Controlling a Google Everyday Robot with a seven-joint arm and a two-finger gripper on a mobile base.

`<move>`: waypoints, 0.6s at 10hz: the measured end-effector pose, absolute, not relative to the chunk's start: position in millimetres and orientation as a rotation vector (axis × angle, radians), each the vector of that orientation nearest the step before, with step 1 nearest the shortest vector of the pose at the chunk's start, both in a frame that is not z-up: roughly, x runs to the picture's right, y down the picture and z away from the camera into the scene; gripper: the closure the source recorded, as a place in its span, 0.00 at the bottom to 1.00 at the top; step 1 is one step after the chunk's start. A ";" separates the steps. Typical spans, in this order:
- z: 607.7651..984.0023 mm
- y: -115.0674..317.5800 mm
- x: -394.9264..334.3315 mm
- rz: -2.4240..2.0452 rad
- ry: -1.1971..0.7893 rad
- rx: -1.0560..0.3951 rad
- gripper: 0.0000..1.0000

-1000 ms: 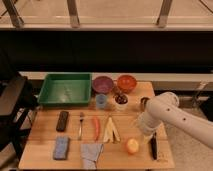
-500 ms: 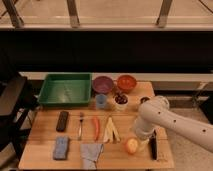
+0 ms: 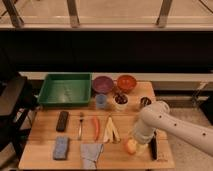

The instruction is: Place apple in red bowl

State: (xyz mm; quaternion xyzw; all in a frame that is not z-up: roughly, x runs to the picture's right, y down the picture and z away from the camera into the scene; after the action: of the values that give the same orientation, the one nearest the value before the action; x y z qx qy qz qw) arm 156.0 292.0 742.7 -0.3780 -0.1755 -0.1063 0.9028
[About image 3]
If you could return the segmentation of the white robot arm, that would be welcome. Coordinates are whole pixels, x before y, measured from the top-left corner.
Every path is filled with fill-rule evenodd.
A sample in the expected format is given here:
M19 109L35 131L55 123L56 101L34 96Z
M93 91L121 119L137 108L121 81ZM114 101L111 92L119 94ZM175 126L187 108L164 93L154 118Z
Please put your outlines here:
M156 129L173 134L213 157L213 129L171 116L164 101L153 102L140 110L132 136L140 144L146 144L151 141Z

